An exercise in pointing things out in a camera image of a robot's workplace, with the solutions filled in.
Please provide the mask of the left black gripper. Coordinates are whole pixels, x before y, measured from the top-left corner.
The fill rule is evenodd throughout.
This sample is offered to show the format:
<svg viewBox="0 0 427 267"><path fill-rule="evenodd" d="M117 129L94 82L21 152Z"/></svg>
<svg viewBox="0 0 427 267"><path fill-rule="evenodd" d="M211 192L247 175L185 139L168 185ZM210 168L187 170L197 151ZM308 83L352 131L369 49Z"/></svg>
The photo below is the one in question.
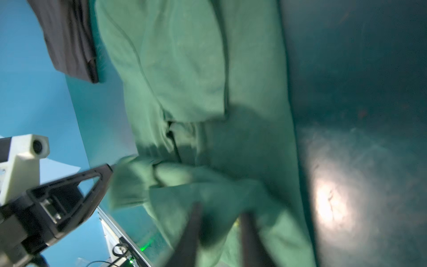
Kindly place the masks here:
<svg viewBox="0 0 427 267"><path fill-rule="evenodd" d="M26 191L30 200L1 207L1 266L47 267L41 253L87 221L109 188L105 164Z"/></svg>

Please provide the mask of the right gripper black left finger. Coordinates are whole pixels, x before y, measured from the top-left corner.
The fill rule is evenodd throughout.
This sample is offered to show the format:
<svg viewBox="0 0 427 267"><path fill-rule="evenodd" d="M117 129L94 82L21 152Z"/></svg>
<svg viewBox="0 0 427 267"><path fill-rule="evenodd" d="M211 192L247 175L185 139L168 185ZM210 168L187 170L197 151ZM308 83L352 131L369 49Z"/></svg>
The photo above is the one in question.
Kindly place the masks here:
<svg viewBox="0 0 427 267"><path fill-rule="evenodd" d="M194 267L202 223L202 205L196 202L175 251L166 262L166 267Z"/></svg>

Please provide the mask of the dark green t-shirt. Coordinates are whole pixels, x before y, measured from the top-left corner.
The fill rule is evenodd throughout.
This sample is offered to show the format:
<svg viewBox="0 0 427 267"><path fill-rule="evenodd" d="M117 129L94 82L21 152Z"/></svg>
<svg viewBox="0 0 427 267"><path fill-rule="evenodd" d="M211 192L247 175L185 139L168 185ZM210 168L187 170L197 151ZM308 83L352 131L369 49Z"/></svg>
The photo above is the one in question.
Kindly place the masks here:
<svg viewBox="0 0 427 267"><path fill-rule="evenodd" d="M251 212L278 267L313 267L277 1L97 1L138 151L114 209L142 206L176 248L202 205L199 267L242 266Z"/></svg>

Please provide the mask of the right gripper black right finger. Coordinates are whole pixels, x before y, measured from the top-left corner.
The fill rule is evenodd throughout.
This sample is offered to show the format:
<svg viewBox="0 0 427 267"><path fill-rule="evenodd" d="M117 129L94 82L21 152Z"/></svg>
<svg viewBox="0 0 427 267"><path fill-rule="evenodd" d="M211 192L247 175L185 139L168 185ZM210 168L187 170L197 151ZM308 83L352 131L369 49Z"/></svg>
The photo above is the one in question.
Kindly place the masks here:
<svg viewBox="0 0 427 267"><path fill-rule="evenodd" d="M240 215L242 264L244 267L274 267L275 263L266 251L251 212Z"/></svg>

